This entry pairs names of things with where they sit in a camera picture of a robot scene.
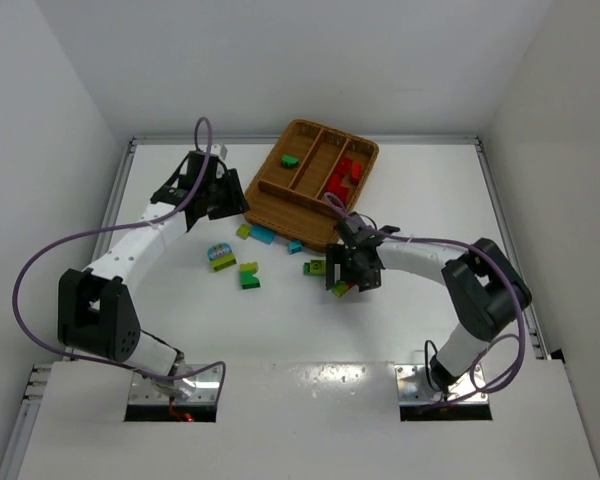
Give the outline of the small red lego brick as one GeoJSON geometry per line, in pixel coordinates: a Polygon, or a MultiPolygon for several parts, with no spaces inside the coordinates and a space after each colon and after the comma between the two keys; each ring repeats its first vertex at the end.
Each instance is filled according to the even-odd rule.
{"type": "Polygon", "coordinates": [[[362,177],[362,171],[363,165],[360,162],[354,162],[350,171],[351,181],[354,184],[358,184],[360,182],[362,177]]]}

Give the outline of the cyan lime lego stack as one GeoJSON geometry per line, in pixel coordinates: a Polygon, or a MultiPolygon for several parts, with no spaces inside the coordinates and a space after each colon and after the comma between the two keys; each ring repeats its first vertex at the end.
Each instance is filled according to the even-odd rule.
{"type": "Polygon", "coordinates": [[[218,243],[210,247],[207,257],[214,272],[219,272],[236,264],[236,258],[228,243],[218,243]]]}

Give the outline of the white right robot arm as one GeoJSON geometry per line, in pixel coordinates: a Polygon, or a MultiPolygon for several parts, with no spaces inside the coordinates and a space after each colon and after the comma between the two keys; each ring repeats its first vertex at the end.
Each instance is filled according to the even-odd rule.
{"type": "Polygon", "coordinates": [[[499,246],[481,238],[472,244],[428,238],[408,238],[397,227],[381,229],[351,213],[336,225],[338,243],[325,247],[326,287],[345,283],[359,291],[381,286],[384,270],[401,271],[446,288],[458,324],[448,340],[425,362],[431,385],[446,393],[451,385],[477,366],[500,333],[518,323],[518,357],[496,380],[507,384],[524,357],[523,311],[532,293],[499,246]]]}

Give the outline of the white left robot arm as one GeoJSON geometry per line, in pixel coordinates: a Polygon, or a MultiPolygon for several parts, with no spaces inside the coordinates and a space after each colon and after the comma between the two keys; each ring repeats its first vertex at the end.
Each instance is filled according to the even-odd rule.
{"type": "Polygon", "coordinates": [[[82,270],[59,281],[58,339],[74,350],[144,371],[161,381],[180,371],[183,354],[141,327],[133,293],[159,257],[201,218],[249,209],[222,144],[190,151],[153,193],[137,227],[82,270]]]}

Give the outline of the lime red green lego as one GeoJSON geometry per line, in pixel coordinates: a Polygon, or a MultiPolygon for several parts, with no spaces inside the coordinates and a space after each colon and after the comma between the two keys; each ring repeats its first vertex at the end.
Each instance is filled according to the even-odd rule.
{"type": "Polygon", "coordinates": [[[354,287],[353,283],[349,283],[346,281],[337,281],[330,289],[331,293],[337,297],[341,298],[346,293],[348,293],[354,287]]]}

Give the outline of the long cyan lego brick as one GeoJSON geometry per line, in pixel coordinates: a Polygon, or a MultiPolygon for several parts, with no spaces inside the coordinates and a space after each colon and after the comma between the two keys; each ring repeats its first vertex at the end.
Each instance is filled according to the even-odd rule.
{"type": "Polygon", "coordinates": [[[250,236],[255,240],[270,245],[276,237],[274,231],[261,225],[253,225],[250,230],[250,236]]]}

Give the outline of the small cyan lego cube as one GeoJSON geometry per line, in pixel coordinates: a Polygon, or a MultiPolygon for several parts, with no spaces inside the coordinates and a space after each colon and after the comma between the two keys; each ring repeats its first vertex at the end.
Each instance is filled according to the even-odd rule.
{"type": "Polygon", "coordinates": [[[295,254],[295,253],[299,253],[302,250],[302,243],[300,241],[291,241],[289,243],[289,253],[290,254],[295,254]]]}

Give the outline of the lime green small lego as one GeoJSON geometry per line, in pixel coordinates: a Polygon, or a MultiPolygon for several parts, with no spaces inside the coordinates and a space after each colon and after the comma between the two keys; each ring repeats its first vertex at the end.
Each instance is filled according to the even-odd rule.
{"type": "Polygon", "coordinates": [[[247,224],[242,224],[236,231],[236,235],[242,239],[247,239],[250,236],[251,227],[247,224]]]}

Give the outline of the red top lego stack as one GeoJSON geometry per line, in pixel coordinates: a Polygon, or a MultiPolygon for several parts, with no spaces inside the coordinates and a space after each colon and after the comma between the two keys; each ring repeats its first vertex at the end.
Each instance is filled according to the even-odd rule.
{"type": "Polygon", "coordinates": [[[350,187],[343,183],[344,177],[340,173],[333,173],[329,178],[326,193],[331,193],[345,204],[349,197],[350,187]]]}

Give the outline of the green lime lego pair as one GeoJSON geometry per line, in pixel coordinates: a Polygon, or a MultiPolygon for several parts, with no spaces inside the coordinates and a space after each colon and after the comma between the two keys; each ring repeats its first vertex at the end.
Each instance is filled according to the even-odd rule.
{"type": "Polygon", "coordinates": [[[326,262],[321,259],[312,259],[303,264],[303,274],[307,276],[325,276],[326,262]]]}

